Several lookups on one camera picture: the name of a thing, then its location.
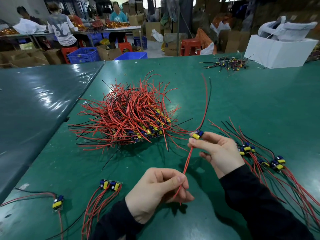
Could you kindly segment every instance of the green table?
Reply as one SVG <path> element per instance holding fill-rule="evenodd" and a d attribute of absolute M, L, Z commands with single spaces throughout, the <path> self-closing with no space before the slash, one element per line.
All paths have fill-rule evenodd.
<path fill-rule="evenodd" d="M 83 98 L 101 100 L 109 89 L 102 83 L 138 84 L 140 78 L 154 70 L 154 82 L 170 82 L 168 94 L 172 104 L 167 108 L 182 108 L 175 113 L 181 125 L 195 130 L 205 109 L 205 87 L 201 73 L 212 80 L 212 96 L 207 118 L 220 123 L 230 116 L 249 137 L 284 156 L 286 166 L 316 199 L 320 176 L 320 80 L 319 62 L 299 68 L 263 69 L 252 64 L 247 70 L 227 73 L 219 68 L 204 70 L 199 61 L 213 61 L 212 56 L 188 56 L 106 62 Z M 62 211 L 64 228 L 84 211 L 100 179 L 122 181 L 117 200 L 122 199 L 150 167 L 183 170 L 187 152 L 170 144 L 166 151 L 163 138 L 153 143 L 138 143 L 122 148 L 101 172 L 102 166 L 115 150 L 82 151 L 75 144 L 67 124 L 85 122 L 78 116 L 76 105 L 69 117 L 43 149 L 36 161 L 18 183 L 29 184 L 27 190 L 53 191 L 66 198 Z M 214 131 L 205 121 L 203 130 Z M 179 144 L 186 147 L 185 141 Z M 213 168 L 198 157 L 195 150 L 187 171 L 194 202 L 187 209 L 176 205 L 161 206 L 145 227 L 139 239 L 250 239 L 243 217 L 231 210 Z M 12 191 L 7 200 L 27 195 Z M 57 214 L 51 210 L 52 199 L 25 200 L 0 209 L 0 236 L 3 239 L 46 239 L 60 232 Z M 65 239 L 79 239 L 82 219 L 65 234 Z"/>

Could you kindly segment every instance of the gray and white shirt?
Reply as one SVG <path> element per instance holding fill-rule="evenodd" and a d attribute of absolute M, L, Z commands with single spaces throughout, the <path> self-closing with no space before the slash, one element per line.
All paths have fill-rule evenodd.
<path fill-rule="evenodd" d="M 74 25 L 67 15 L 57 13 L 48 17 L 49 33 L 54 33 L 59 41 L 59 44 L 62 46 L 73 45 L 77 41 L 77 39 L 70 32 L 70 28 L 74 28 Z"/>

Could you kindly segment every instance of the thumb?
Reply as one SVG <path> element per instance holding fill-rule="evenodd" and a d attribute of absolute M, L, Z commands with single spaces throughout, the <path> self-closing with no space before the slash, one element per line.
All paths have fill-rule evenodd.
<path fill-rule="evenodd" d="M 186 176 L 184 174 L 174 176 L 163 183 L 159 183 L 160 191 L 162 194 L 166 194 L 169 191 L 177 189 L 185 180 Z"/>
<path fill-rule="evenodd" d="M 213 144 L 204 140 L 197 140 L 194 138 L 189 138 L 189 143 L 195 147 L 195 148 L 199 148 L 199 149 L 203 149 L 206 150 L 207 152 L 213 154 L 213 153 L 217 153 L 221 146 L 217 145 L 217 144 Z"/>

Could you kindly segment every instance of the teal shirt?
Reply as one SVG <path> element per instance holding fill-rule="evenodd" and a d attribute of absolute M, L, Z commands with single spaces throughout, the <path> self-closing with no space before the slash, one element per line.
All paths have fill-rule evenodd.
<path fill-rule="evenodd" d="M 128 19 L 127 19 L 127 16 L 122 11 L 120 11 L 119 15 L 116 14 L 116 12 L 111 13 L 110 21 L 124 23 L 124 22 L 127 22 Z"/>

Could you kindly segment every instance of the person's left hand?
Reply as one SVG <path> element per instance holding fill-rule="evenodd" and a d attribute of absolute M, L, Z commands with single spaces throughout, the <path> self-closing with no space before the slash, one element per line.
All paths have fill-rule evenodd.
<path fill-rule="evenodd" d="M 178 195 L 174 198 L 179 186 Z M 187 191 L 187 177 L 170 168 L 149 168 L 126 196 L 125 201 L 134 219 L 145 224 L 161 202 L 187 203 L 195 198 Z"/>

